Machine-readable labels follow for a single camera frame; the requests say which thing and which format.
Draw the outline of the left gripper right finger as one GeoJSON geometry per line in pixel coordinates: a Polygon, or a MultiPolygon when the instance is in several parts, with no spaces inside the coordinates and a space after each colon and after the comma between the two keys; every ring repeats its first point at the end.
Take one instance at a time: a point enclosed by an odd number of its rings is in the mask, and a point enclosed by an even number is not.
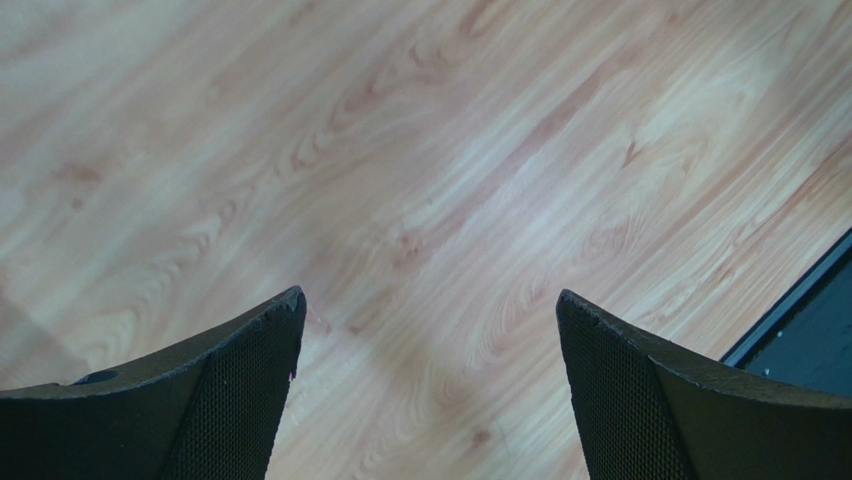
{"type": "Polygon", "coordinates": [[[847,479],[849,398],[688,350],[570,290],[555,313],[594,479],[847,479]]]}

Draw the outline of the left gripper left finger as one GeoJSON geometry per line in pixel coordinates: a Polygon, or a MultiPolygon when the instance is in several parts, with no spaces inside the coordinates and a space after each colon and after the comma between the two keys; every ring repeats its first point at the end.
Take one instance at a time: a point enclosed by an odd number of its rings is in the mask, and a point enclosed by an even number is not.
{"type": "Polygon", "coordinates": [[[1,395],[5,479],[261,479],[298,369],[291,287],[136,360],[1,395]]]}

